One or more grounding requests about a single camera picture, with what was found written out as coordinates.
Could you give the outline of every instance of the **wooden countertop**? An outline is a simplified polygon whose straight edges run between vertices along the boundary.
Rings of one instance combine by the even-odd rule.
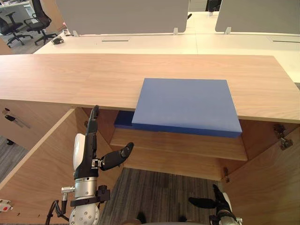
[[[300,123],[300,91],[273,56],[0,56],[0,99],[133,110],[144,78],[226,79],[238,117]]]

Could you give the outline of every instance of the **black cable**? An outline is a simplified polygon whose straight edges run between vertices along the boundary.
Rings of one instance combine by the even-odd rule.
[[[69,218],[64,216],[62,213],[61,213],[61,210],[60,210],[60,206],[58,205],[58,200],[54,200],[50,206],[50,209],[49,209],[49,212],[48,212],[48,215],[47,215],[47,219],[46,219],[46,222],[45,222],[45,225],[49,225],[50,224],[50,220],[51,220],[51,217],[53,217],[53,211],[55,209],[55,212],[57,214],[57,217],[62,217],[64,218],[66,221],[69,221]]]
[[[55,201],[52,202],[51,206],[50,206],[50,209],[49,209],[49,212],[48,212],[48,215],[47,215],[47,219],[46,219],[46,222],[45,222],[45,225],[49,225],[50,224],[50,220],[51,220],[51,217],[53,217],[53,211],[54,211],[54,208],[55,208]]]

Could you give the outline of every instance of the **cabinet door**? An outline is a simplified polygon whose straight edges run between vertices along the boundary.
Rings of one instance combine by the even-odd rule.
[[[69,109],[68,105],[0,100],[0,135],[30,150]],[[3,113],[16,117],[22,127]]]
[[[300,130],[287,138],[294,145],[284,151],[280,142],[250,160],[223,180],[236,217],[244,225],[300,224]]]
[[[70,109],[29,151],[12,172],[0,183],[0,199],[11,200],[13,210],[0,214],[2,223],[45,222],[53,200],[61,200],[62,187],[73,186],[73,151],[77,133],[84,134],[88,116],[82,108]],[[112,151],[97,133],[97,157]],[[98,185],[112,189],[121,172],[120,167],[99,172]],[[66,216],[71,213],[69,195]],[[52,223],[67,223],[54,215]]]

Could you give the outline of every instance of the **chair base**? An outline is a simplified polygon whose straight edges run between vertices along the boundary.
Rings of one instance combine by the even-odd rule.
[[[54,37],[57,36],[57,34],[45,34],[44,31],[42,31],[42,33],[43,33],[43,36],[40,39],[38,39],[38,40],[36,40],[34,42],[36,45],[38,45],[38,42],[41,41],[41,40],[44,40],[44,45],[45,45],[46,44],[46,40],[48,40],[50,38],[54,38]]]
[[[31,36],[31,35],[23,35],[23,34],[16,35],[15,33],[13,33],[13,35],[14,35],[14,36],[8,40],[8,43],[7,43],[8,46],[9,46],[14,40],[18,40],[19,42],[21,42],[22,45],[24,45],[23,41],[21,41],[20,38],[30,37],[31,39],[33,39],[33,36]]]

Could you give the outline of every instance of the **blue box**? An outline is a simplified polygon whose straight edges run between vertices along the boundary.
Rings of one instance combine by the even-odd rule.
[[[132,126],[221,137],[242,132],[226,80],[145,78]]]

